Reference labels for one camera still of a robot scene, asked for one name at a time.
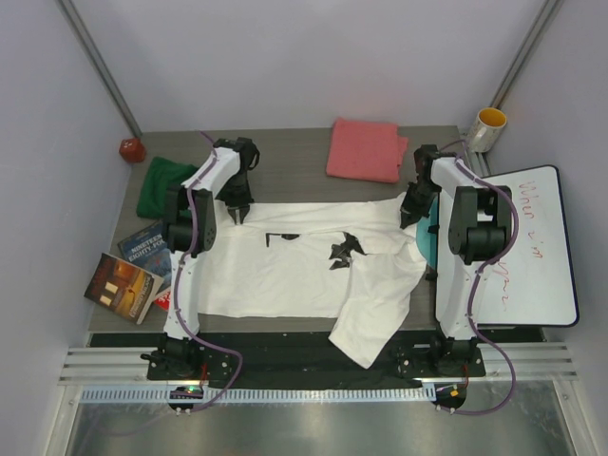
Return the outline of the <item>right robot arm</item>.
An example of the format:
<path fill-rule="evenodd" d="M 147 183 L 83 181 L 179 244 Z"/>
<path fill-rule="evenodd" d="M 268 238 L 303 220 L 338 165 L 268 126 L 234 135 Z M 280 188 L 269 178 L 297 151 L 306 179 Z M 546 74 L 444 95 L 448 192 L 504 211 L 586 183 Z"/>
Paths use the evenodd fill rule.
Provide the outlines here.
<path fill-rule="evenodd" d="M 416 179 L 409 183 L 400 207 L 400 226 L 429 219 L 427 228 L 445 252 L 436 255 L 435 302 L 443 306 L 438 332 L 427 351 L 408 357 L 415 375 L 460 377 L 484 375 L 477 348 L 482 336 L 475 322 L 485 288 L 485 269 L 512 248 L 519 232 L 519 216 L 512 192 L 470 171 L 455 153 L 430 145 L 414 153 Z"/>

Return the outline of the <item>white t shirt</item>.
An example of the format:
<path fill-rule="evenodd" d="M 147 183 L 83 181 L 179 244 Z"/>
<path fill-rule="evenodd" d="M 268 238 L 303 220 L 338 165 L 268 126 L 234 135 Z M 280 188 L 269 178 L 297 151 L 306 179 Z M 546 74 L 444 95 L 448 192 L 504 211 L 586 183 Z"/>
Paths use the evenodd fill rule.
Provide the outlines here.
<path fill-rule="evenodd" d="M 427 262 L 402 199 L 257 203 L 218 236 L 192 290 L 202 314 L 332 318 L 330 341 L 369 368 L 409 313 Z"/>

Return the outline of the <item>white whiteboard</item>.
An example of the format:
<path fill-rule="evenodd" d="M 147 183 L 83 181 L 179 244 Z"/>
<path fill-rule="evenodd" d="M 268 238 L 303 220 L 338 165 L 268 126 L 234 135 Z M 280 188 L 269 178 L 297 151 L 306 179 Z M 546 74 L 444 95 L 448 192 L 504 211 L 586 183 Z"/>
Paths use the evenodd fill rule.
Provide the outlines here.
<path fill-rule="evenodd" d="M 484 271 L 477 325 L 569 327 L 579 320 L 560 175 L 546 165 L 492 176 L 510 188 L 519 216 L 513 248 Z"/>

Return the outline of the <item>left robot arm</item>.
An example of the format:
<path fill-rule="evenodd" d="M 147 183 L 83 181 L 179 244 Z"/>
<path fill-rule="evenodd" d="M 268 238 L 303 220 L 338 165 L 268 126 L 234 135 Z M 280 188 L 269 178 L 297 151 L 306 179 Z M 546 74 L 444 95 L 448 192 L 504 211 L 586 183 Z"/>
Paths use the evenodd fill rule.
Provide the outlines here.
<path fill-rule="evenodd" d="M 224 203 L 236 225 L 254 202 L 248 172 L 259 163 L 257 146 L 248 138 L 219 139 L 207 161 L 190 178 L 172 184 L 165 194 L 162 238 L 170 251 L 170 304 L 157 350 L 158 368 L 166 378 L 190 379 L 201 370 L 199 299 L 194 282 L 205 254 L 216 240 L 215 203 Z"/>

